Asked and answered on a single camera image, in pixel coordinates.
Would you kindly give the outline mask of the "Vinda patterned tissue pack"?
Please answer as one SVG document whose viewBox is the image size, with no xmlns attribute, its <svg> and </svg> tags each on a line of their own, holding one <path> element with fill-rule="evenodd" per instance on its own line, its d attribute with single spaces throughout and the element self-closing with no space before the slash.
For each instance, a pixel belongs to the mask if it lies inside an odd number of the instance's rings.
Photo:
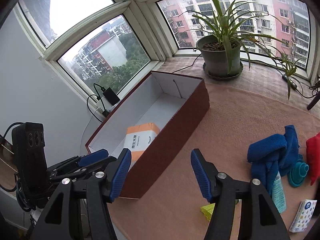
<svg viewBox="0 0 320 240">
<path fill-rule="evenodd" d="M 316 204 L 317 200 L 310 199 L 305 199 L 300 202 L 296 216 L 289 228 L 289 232 L 299 233 L 304 232 L 307 229 L 308 224 L 310 223 L 310 220 L 312 218 L 313 212 L 315 210 Z"/>
</svg>

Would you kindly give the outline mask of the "yellow green shuttlecock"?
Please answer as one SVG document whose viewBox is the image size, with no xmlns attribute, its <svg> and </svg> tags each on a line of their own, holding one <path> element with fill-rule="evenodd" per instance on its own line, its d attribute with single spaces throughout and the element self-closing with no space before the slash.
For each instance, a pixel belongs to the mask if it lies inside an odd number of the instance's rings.
<svg viewBox="0 0 320 240">
<path fill-rule="evenodd" d="M 200 211 L 208 221 L 210 221 L 212 218 L 214 207 L 215 207 L 214 203 L 200 207 Z"/>
</svg>

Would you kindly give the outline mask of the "blue towel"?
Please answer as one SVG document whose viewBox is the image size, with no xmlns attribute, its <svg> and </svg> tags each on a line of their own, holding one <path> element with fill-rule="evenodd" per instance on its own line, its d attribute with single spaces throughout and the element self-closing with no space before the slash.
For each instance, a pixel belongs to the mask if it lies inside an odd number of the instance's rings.
<svg viewBox="0 0 320 240">
<path fill-rule="evenodd" d="M 299 157 L 299 144 L 293 125 L 285 126 L 284 134 L 274 134 L 249 145 L 247 161 L 252 164 L 251 176 L 259 179 L 268 194 L 276 176 L 285 176 L 293 169 Z"/>
</svg>

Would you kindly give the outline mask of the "light teal tube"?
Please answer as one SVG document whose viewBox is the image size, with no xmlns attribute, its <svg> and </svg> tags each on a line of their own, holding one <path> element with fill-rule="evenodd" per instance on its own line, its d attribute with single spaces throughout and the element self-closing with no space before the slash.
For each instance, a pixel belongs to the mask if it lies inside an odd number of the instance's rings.
<svg viewBox="0 0 320 240">
<path fill-rule="evenodd" d="M 276 178 L 273 182 L 271 197 L 278 212 L 283 213 L 286 210 L 287 206 L 286 206 L 284 188 L 283 188 L 283 184 L 282 184 L 281 176 L 279 172 L 277 173 Z"/>
</svg>

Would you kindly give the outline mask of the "orange white tissue pack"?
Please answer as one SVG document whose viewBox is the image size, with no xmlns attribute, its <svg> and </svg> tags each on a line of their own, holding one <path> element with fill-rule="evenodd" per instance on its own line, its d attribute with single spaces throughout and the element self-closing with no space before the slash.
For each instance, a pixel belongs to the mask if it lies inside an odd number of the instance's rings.
<svg viewBox="0 0 320 240">
<path fill-rule="evenodd" d="M 133 163 L 142 156 L 159 132 L 160 129 L 152 122 L 127 128 L 123 148 L 131 151 Z"/>
</svg>

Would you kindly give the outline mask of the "white power strip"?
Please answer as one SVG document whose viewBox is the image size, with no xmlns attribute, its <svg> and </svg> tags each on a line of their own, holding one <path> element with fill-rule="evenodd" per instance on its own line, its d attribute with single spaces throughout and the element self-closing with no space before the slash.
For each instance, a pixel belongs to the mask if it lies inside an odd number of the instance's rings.
<svg viewBox="0 0 320 240">
<path fill-rule="evenodd" d="M 110 112 L 108 110 L 105 110 L 104 108 L 98 107 L 97 111 L 103 115 L 105 118 L 110 114 Z"/>
</svg>

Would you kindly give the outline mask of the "teal silicone funnel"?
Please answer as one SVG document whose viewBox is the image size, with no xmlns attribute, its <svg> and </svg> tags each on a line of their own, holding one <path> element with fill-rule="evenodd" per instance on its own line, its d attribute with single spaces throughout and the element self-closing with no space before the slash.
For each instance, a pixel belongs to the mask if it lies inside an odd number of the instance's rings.
<svg viewBox="0 0 320 240">
<path fill-rule="evenodd" d="M 298 155 L 298 161 L 292 168 L 292 170 L 287 174 L 289 184 L 292 187 L 300 187 L 308 174 L 309 165 L 303 160 L 301 154 Z"/>
</svg>

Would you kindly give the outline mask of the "black power adapter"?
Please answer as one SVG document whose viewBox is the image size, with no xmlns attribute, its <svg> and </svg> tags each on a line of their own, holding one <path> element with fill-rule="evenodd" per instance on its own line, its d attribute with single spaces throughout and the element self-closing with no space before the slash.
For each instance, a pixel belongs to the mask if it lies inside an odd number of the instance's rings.
<svg viewBox="0 0 320 240">
<path fill-rule="evenodd" d="M 103 91 L 103 96 L 106 98 L 106 100 L 112 105 L 116 105 L 120 98 L 117 96 L 117 94 L 112 90 L 111 87 L 108 87 L 108 89 Z"/>
</svg>

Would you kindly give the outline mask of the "red cloth pouch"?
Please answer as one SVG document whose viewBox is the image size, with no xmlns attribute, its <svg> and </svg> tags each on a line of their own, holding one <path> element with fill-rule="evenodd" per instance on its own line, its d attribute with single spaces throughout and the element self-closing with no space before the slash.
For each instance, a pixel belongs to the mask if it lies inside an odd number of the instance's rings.
<svg viewBox="0 0 320 240">
<path fill-rule="evenodd" d="M 320 169 L 320 137 L 319 133 L 306 141 L 306 159 L 309 165 L 309 178 L 311 186 L 319 178 Z"/>
</svg>

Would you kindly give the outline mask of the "dark red storage box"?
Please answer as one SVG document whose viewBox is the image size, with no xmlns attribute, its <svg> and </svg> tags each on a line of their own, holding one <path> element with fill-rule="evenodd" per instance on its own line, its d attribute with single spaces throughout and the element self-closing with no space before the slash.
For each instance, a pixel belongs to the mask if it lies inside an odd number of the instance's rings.
<svg viewBox="0 0 320 240">
<path fill-rule="evenodd" d="M 140 199 L 174 160 L 208 109 L 209 95 L 200 77 L 151 71 L 116 105 L 85 147 L 117 157 L 127 129 L 153 123 L 159 134 L 133 163 L 120 196 Z"/>
</svg>

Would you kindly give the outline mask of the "black tripod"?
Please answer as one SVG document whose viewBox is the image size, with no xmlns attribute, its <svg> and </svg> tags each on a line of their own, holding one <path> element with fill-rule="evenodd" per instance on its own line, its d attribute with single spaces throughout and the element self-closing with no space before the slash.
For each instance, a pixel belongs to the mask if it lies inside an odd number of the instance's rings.
<svg viewBox="0 0 320 240">
<path fill-rule="evenodd" d="M 319 102 L 319 98 L 314 97 L 313 100 L 307 105 L 306 109 L 308 111 L 311 110 L 317 102 Z"/>
</svg>

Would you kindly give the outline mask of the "grey flower pot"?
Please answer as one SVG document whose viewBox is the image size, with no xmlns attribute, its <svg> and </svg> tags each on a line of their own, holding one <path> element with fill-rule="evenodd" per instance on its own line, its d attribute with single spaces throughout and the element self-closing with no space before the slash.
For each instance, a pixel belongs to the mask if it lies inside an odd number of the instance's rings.
<svg viewBox="0 0 320 240">
<path fill-rule="evenodd" d="M 227 55 L 224 49 L 219 47 L 217 38 L 213 35 L 204 36 L 196 42 L 196 48 L 204 59 L 203 71 L 212 79 L 225 81 L 238 77 L 243 70 L 240 61 L 240 48 L 237 43 L 232 44 L 232 67 L 229 69 Z"/>
</svg>

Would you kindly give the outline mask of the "green potted plant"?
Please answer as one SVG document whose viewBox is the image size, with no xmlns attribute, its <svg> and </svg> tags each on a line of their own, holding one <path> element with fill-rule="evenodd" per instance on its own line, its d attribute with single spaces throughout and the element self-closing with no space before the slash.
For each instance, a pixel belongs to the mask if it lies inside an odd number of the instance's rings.
<svg viewBox="0 0 320 240">
<path fill-rule="evenodd" d="M 257 33 L 245 29 L 249 20 L 266 20 L 270 15 L 268 11 L 248 10 L 246 0 L 233 0 L 230 6 L 223 9 L 219 0 L 210 0 L 213 9 L 206 11 L 190 10 L 192 17 L 199 20 L 199 24 L 206 33 L 205 36 L 213 35 L 217 38 L 219 47 L 224 46 L 229 69 L 232 67 L 232 44 L 241 46 L 240 52 L 250 55 L 248 45 L 251 43 L 263 52 L 289 79 L 294 80 L 297 71 L 297 61 L 292 60 L 285 51 L 279 50 L 271 44 L 271 41 L 286 45 L 287 42 L 269 34 Z"/>
</svg>

